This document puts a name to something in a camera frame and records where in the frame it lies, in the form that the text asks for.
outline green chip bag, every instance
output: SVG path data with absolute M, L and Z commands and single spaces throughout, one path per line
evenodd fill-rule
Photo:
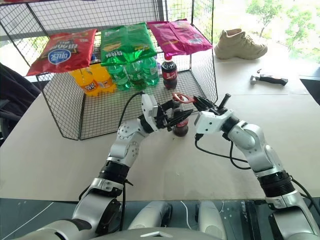
M 101 66 L 125 65 L 155 55 L 145 22 L 101 32 Z

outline hammer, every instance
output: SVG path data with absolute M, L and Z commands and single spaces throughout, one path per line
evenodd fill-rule
M 253 75 L 250 77 L 250 83 L 252 85 L 256 84 L 257 81 L 262 81 L 262 82 L 268 82 L 271 84 L 281 84 L 281 85 L 286 85 L 288 82 L 288 79 L 286 78 L 281 78 L 278 76 L 273 76 L 273 75 L 266 75 L 266 74 L 260 74 L 261 69 L 256 71 Z

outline pink chip bag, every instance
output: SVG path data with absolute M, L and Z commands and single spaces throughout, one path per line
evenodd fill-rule
M 212 49 L 211 43 L 187 19 L 147 22 L 166 56 L 189 55 Z

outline hammer handle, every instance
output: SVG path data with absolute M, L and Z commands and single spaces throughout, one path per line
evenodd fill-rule
M 276 76 L 272 76 L 272 75 L 265 75 L 265 74 L 261 74 L 260 75 L 260 81 L 263 82 L 268 82 L 271 84 L 281 84 L 281 85 L 286 85 L 288 82 L 288 79 L 285 78 L 278 78 Z

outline snack bag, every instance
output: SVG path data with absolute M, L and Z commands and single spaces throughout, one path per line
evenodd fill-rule
M 101 32 L 101 66 L 126 65 L 155 55 L 157 52 L 144 22 Z
M 187 19 L 147 22 L 166 56 L 189 55 L 212 49 L 212 44 Z
M 89 67 L 97 29 L 52 35 L 27 76 Z

